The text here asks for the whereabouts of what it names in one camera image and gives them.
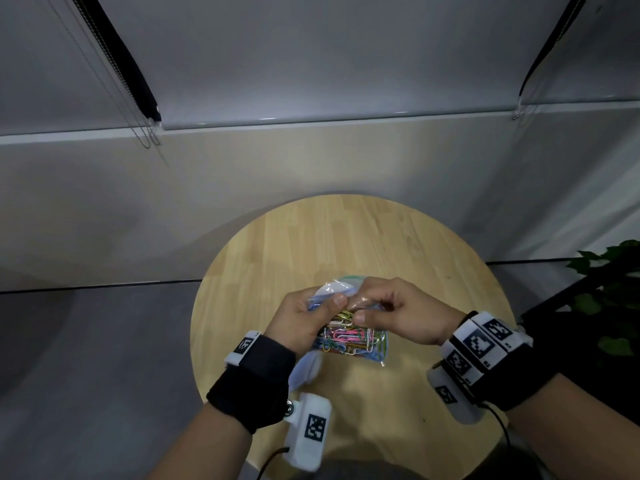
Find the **hand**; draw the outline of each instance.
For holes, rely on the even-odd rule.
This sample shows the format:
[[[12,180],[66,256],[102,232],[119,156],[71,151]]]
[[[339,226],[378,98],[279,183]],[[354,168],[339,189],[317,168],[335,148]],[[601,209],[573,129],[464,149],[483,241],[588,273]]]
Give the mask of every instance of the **hand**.
[[[264,331],[265,337],[293,350],[298,358],[309,352],[318,331],[347,305],[345,295],[338,293],[324,300],[323,304],[312,312],[308,312],[307,300],[318,288],[320,286],[285,295],[267,330]]]
[[[353,316],[356,325],[388,330],[423,345],[442,345],[466,316],[400,278],[365,279],[358,293],[349,299],[347,309],[364,303],[380,303],[389,311],[359,310]]]

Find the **wrist-mounted device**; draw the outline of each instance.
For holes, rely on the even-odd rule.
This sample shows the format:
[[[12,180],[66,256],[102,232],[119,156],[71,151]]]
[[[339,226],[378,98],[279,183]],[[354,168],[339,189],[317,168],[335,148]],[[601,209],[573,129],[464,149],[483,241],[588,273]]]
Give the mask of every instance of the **wrist-mounted device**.
[[[557,370],[533,339],[487,312],[471,312],[440,352],[427,378],[461,423],[482,418],[485,401],[508,411],[535,394]]]
[[[225,364],[226,370],[207,394],[208,402],[251,434],[282,421],[296,354],[258,331],[249,331]]]

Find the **metal screw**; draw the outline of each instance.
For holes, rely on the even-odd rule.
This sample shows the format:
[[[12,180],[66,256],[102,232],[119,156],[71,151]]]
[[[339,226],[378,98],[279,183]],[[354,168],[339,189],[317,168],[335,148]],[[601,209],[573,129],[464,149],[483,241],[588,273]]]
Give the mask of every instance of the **metal screw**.
[[[284,417],[288,418],[293,414],[293,403],[287,399],[287,412],[284,413]]]

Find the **forearm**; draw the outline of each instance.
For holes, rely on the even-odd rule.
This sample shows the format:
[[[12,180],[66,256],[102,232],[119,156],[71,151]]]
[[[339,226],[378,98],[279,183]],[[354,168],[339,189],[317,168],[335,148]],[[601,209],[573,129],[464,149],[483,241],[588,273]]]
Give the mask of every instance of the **forearm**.
[[[640,478],[640,428],[560,374],[507,416],[563,480]]]
[[[148,478],[235,480],[251,441],[237,419],[207,403]]]

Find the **wood grain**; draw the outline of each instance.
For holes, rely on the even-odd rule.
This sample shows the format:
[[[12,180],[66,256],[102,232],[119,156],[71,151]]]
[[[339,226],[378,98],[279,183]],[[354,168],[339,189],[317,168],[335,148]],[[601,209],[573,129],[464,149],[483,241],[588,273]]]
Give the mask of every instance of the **wood grain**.
[[[191,317],[191,360],[205,400],[224,358],[248,330],[264,330],[289,291],[347,274],[400,276],[463,311],[487,310],[514,323],[491,271],[462,239],[404,205],[361,195],[288,203],[257,218],[220,251],[205,275]],[[325,458],[387,460],[430,480],[459,480],[497,443],[492,416],[458,424],[426,380],[437,347],[392,336],[384,366],[324,355],[304,388],[333,405]],[[248,461],[260,467],[281,447],[288,424],[258,430]],[[272,479],[293,469],[281,458]]]

